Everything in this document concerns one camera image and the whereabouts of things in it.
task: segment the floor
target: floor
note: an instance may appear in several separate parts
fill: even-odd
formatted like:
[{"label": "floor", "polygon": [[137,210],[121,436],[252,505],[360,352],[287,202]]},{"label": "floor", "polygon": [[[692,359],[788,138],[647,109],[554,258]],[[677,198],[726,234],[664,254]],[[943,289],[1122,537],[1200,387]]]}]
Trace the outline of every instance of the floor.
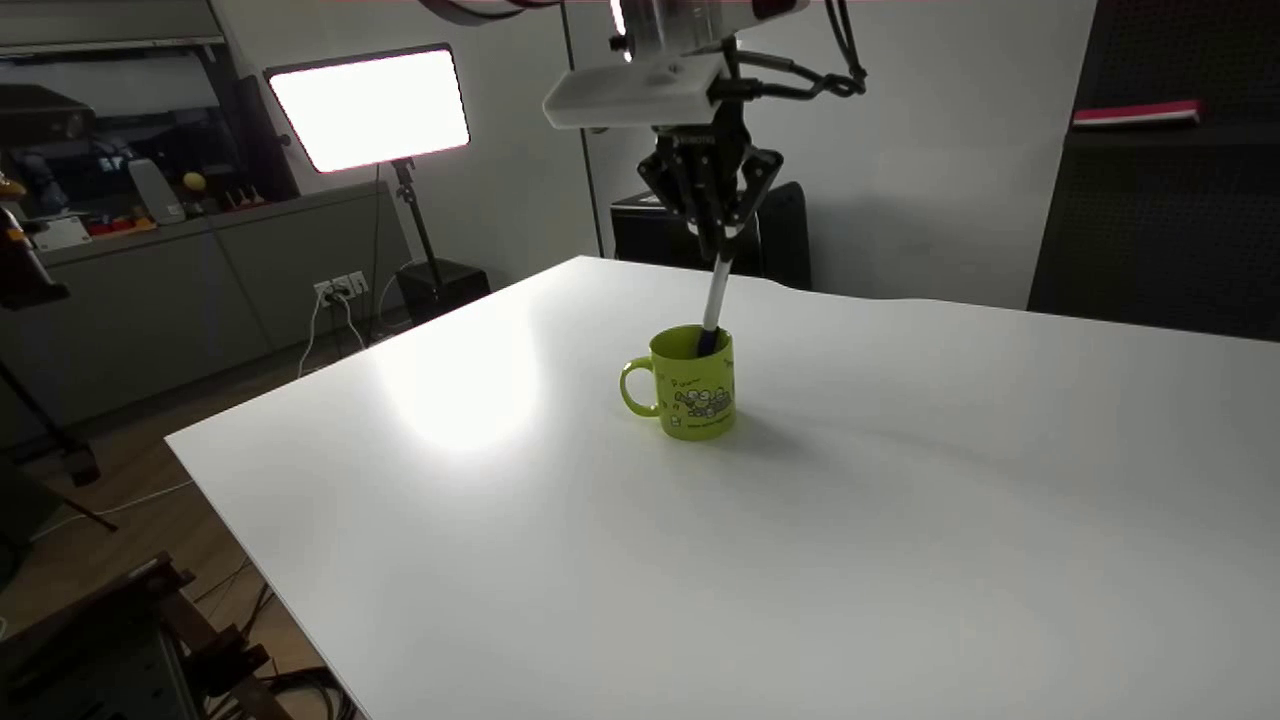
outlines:
[{"label": "floor", "polygon": [[[131,573],[157,550],[167,550],[177,568],[198,575],[187,583],[187,599],[211,619],[211,628],[246,624],[266,575],[164,448],[164,436],[260,397],[287,375],[292,369],[247,372],[85,436],[92,441],[103,473],[88,489],[74,489],[51,458],[31,464],[31,475],[111,516],[121,533],[85,522],[74,510],[51,516],[21,575],[0,589],[0,624],[7,619],[7,634]],[[273,669],[266,670],[325,665],[282,599],[260,613],[252,639],[273,657]],[[325,717],[316,693],[292,693],[282,697],[282,703],[301,720]]]}]

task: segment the mug handle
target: mug handle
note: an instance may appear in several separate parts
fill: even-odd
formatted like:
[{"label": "mug handle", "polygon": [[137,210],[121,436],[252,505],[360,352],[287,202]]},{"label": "mug handle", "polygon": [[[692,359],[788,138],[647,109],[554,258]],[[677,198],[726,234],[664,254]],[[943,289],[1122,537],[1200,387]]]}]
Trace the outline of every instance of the mug handle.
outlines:
[{"label": "mug handle", "polygon": [[623,403],[637,410],[637,416],[661,416],[661,406],[647,406],[631,397],[629,381],[631,372],[651,372],[651,354],[637,354],[622,375],[615,375],[615,390],[623,397]]}]

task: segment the mug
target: mug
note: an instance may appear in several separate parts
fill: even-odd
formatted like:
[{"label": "mug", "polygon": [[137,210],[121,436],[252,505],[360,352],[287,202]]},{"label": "mug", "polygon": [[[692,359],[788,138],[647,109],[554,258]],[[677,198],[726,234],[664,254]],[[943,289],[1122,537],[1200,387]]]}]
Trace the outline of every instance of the mug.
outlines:
[{"label": "mug", "polygon": [[[715,352],[700,354],[697,324],[651,337],[647,354],[622,372],[622,397],[637,416],[661,416],[677,441],[711,441],[738,422],[733,337],[719,330]],[[631,397],[631,375],[651,372],[655,403]]]}]

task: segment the shelf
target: shelf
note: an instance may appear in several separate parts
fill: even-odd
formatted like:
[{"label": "shelf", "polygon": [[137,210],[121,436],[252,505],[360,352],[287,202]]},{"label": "shelf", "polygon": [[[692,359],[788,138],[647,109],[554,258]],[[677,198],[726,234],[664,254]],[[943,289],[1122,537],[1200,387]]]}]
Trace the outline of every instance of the shelf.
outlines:
[{"label": "shelf", "polygon": [[1069,146],[1280,146],[1280,123],[1074,126]]}]

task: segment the white table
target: white table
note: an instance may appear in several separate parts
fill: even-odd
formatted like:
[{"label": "white table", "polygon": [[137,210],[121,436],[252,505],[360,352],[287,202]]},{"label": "white table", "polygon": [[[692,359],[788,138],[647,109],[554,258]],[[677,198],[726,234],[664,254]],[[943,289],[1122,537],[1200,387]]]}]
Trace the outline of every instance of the white table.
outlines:
[{"label": "white table", "polygon": [[375,720],[1273,720],[1280,346],[573,258],[171,436]]}]

